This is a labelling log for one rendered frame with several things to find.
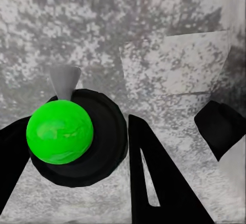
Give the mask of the insectifuge atomizer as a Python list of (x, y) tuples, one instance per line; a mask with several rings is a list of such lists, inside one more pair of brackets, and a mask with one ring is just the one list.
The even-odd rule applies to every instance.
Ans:
[(55, 96), (30, 117), (26, 140), (33, 165), (57, 186), (88, 187), (110, 176), (128, 156), (128, 125), (104, 93), (75, 89), (82, 70), (47, 68)]

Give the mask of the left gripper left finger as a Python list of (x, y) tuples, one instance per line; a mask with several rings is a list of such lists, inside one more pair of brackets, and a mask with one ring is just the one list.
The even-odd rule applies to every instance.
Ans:
[(26, 128), (30, 116), (0, 130), (0, 215), (29, 158)]

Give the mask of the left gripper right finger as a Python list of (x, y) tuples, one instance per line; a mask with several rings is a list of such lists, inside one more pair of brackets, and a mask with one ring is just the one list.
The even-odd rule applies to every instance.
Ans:
[[(127, 127), (132, 224), (215, 224), (148, 123), (129, 115)], [(149, 204), (140, 149), (160, 207)]]

